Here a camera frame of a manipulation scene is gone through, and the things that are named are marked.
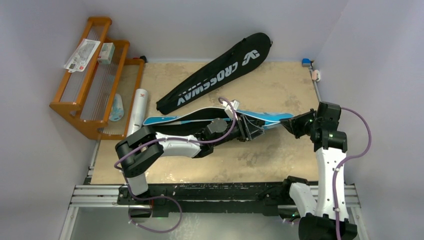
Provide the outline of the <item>blue racket bag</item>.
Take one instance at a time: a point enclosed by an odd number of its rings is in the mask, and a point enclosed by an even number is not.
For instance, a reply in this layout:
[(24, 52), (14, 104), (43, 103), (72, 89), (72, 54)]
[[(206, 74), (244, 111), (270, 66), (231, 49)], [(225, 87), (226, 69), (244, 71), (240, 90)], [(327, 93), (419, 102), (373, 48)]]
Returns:
[[(237, 110), (237, 115), (245, 115), (250, 122), (258, 121), (264, 129), (271, 129), (280, 124), (281, 119), (290, 119), (294, 115), (280, 112), (254, 112)], [(232, 120), (222, 107), (204, 107), (181, 116), (150, 116), (142, 123), (154, 131), (166, 135), (186, 136), (200, 132), (214, 119), (223, 119), (230, 126)]]

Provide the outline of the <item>black Crossway racket bag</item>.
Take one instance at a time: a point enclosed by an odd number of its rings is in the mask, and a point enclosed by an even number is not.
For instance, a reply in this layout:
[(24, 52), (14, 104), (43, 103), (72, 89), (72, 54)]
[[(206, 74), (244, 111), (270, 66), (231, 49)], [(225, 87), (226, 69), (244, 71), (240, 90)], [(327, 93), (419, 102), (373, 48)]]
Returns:
[(270, 37), (263, 32), (243, 38), (158, 100), (156, 110), (167, 115), (252, 72), (265, 61), (272, 44)]

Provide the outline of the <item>white shuttlecock tube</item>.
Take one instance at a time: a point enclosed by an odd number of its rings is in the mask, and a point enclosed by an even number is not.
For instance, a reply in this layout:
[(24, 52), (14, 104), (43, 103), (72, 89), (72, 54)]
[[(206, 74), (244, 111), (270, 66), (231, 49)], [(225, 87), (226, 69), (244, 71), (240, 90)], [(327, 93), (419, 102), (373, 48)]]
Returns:
[(145, 89), (138, 88), (135, 91), (132, 110), (129, 116), (128, 129), (126, 132), (127, 137), (142, 127), (143, 121), (145, 119), (148, 97), (148, 91)]

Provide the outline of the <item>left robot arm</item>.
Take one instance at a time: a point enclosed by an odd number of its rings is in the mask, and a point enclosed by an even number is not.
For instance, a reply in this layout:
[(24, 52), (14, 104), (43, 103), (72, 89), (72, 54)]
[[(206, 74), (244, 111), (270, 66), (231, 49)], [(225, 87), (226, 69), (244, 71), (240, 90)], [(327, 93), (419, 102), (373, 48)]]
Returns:
[(214, 118), (180, 125), (148, 125), (115, 145), (129, 197), (138, 205), (149, 199), (146, 171), (161, 157), (203, 158), (216, 146), (238, 140), (248, 142), (264, 134), (265, 121), (238, 114), (235, 119)]

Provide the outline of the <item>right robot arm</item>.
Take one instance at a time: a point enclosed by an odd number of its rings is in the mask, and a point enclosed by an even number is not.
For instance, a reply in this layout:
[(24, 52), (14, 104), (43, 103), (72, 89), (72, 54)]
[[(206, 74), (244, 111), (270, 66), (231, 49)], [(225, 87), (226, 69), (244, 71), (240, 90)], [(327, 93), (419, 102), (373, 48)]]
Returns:
[(281, 119), (280, 123), (296, 139), (309, 136), (318, 167), (317, 197), (305, 179), (288, 178), (289, 185), (280, 196), (295, 203), (300, 220), (301, 240), (353, 240), (358, 227), (349, 220), (345, 198), (344, 164), (347, 156), (347, 134), (338, 130), (341, 106), (320, 102), (316, 110)]

